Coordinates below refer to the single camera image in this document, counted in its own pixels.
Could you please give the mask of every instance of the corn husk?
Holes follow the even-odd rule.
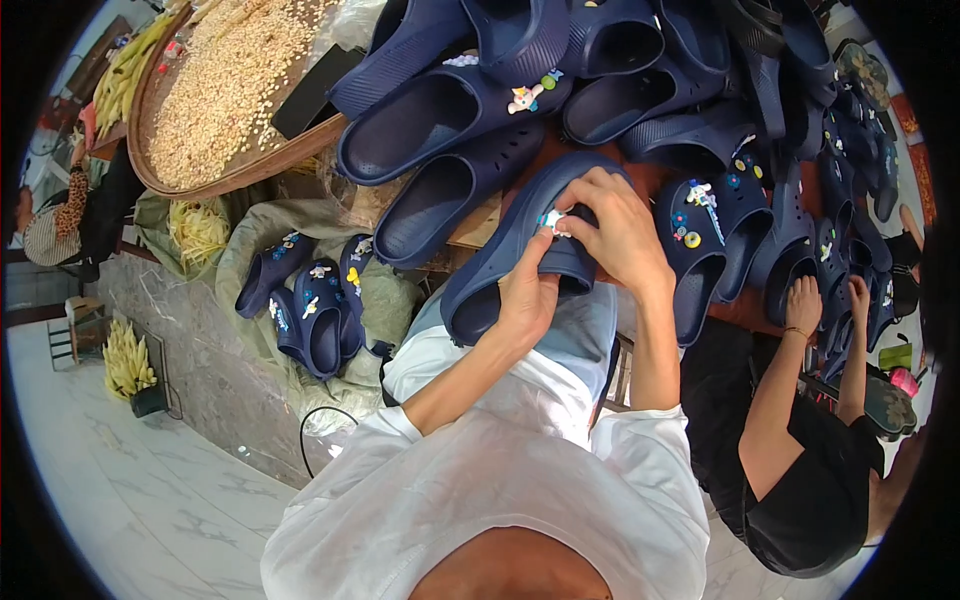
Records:
[[[180,265],[198,265],[218,250],[227,247],[230,227],[220,214],[216,201],[170,202],[167,227],[170,238],[180,249]]]

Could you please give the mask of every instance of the navy blue clog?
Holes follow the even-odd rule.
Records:
[[[508,87],[533,85],[566,52],[570,14],[556,0],[460,0],[479,43],[480,67]]]
[[[663,35],[646,0],[574,2],[570,40],[558,68],[595,79],[645,69],[663,54]]]
[[[817,157],[824,213],[841,236],[846,237],[853,220],[853,168],[842,156],[822,153]]]
[[[604,77],[575,93],[564,106],[564,131],[586,146],[600,146],[653,117],[692,107],[719,94],[722,77],[693,80],[661,57],[632,75]]]
[[[294,293],[282,285],[270,293],[268,308],[276,327],[276,348],[306,367]]]
[[[391,92],[350,123],[337,146],[339,169],[360,185],[379,185],[474,137],[549,113],[563,105],[572,77],[553,88],[510,89],[477,65],[445,64]]]
[[[776,0],[775,5],[783,15],[786,61],[804,83],[806,93],[829,107],[837,97],[838,73],[816,16],[805,0]]]
[[[630,176],[612,159],[593,152],[565,154],[547,164],[520,190],[490,241],[447,281],[440,301],[440,313],[450,337],[460,345],[474,346],[500,313],[497,282],[508,274],[523,255],[527,242],[537,230],[559,216],[554,202],[574,179],[593,167],[603,167]],[[593,212],[582,204],[569,214],[596,226]],[[540,262],[540,273],[560,275],[560,295],[580,296],[593,289],[596,261],[584,245],[572,237],[558,235]]]
[[[321,381],[340,370],[343,298],[340,269],[329,258],[304,267],[294,281],[293,319],[300,328],[303,364]]]
[[[760,244],[747,283],[763,291],[767,319],[783,327],[787,293],[802,276],[815,276],[813,218],[801,207],[800,163],[789,159],[776,173],[774,225]]]
[[[813,160],[824,147],[825,109],[811,98],[790,73],[780,78],[783,122],[786,132],[780,140],[782,154],[797,160]]]
[[[252,319],[266,305],[270,293],[283,285],[290,274],[307,259],[317,240],[291,231],[279,244],[271,246],[253,257],[247,280],[240,289],[233,309],[244,319]]]
[[[870,290],[870,313],[867,317],[867,351],[873,352],[880,334],[896,322],[894,314],[894,280],[889,271],[874,270]]]
[[[367,55],[326,96],[355,121],[469,31],[469,19],[456,0],[388,0]]]
[[[725,78],[731,69],[727,30],[716,14],[697,0],[653,0],[666,52],[698,82]]]
[[[897,147],[886,133],[876,136],[877,178],[876,186],[869,187],[874,199],[874,213],[881,223],[886,223],[894,213],[894,206],[900,198],[900,159]]]
[[[885,273],[893,269],[894,258],[890,248],[883,241],[883,236],[876,228],[876,223],[870,218],[866,208],[853,209],[853,230],[856,237],[870,249],[871,264],[878,273]]]
[[[733,158],[727,174],[712,182],[727,255],[727,266],[713,292],[713,301],[730,303],[740,295],[760,244],[774,224],[773,211],[761,187],[762,177],[753,148],[745,148]]]
[[[367,268],[371,258],[373,258],[372,236],[367,233],[354,235],[347,240],[340,254],[340,274],[343,278],[341,284],[344,287],[344,299],[341,304],[344,314],[341,354],[344,359],[353,358],[360,348],[367,345],[367,335],[360,324],[360,316],[363,315],[360,275]]]
[[[738,100],[703,112],[670,114],[633,126],[616,144],[628,162],[653,162],[701,177],[725,173],[734,153],[756,135],[756,123]]]
[[[702,180],[666,184],[654,204],[654,225],[666,261],[677,275],[673,293],[677,345],[687,348],[700,336],[710,298],[727,265],[712,184]]]
[[[756,123],[766,139],[786,135],[783,105],[780,98],[780,59],[760,54],[753,48],[733,44],[734,64],[739,67],[743,87]]]
[[[543,144],[539,119],[494,130],[434,156],[409,180],[373,232],[373,251],[398,269],[433,258],[453,230],[513,185]]]

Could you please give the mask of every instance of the flower charm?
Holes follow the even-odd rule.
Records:
[[[324,265],[317,265],[316,267],[310,270],[310,275],[312,275],[314,279],[323,279],[324,276],[326,276],[327,271],[333,271],[333,267],[325,267]]]
[[[312,315],[313,313],[317,312],[317,300],[319,300],[319,298],[314,297],[314,299],[312,299],[312,300],[310,301],[310,303],[308,303],[308,304],[304,307],[304,309],[303,309],[303,318],[304,318],[304,319],[306,319],[307,317],[309,317],[309,316]]]
[[[360,274],[357,273],[356,267],[350,267],[349,273],[347,273],[347,281],[356,286],[357,289],[354,293],[360,296]]]

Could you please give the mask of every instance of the bamboo tray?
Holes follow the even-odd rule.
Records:
[[[306,2],[309,5],[319,5],[323,0],[306,0]],[[171,200],[201,200],[220,196],[282,173],[340,137],[344,127],[347,126],[347,119],[342,114],[323,121],[317,127],[294,139],[283,140],[281,137],[279,148],[272,150],[261,152],[255,145],[256,135],[252,133],[248,140],[253,147],[245,153],[237,154],[218,179],[191,189],[174,189],[160,181],[147,157],[149,140],[156,132],[155,116],[177,80],[183,59],[171,63],[166,73],[158,73],[157,68],[163,60],[164,48],[184,26],[191,13],[190,6],[187,5],[164,32],[163,37],[147,58],[144,75],[137,83],[133,94],[133,105],[127,123],[127,145],[133,170],[147,188],[158,196]],[[306,56],[295,60],[288,70],[290,84],[281,89],[274,98],[278,106],[300,81],[300,72],[306,60]]]

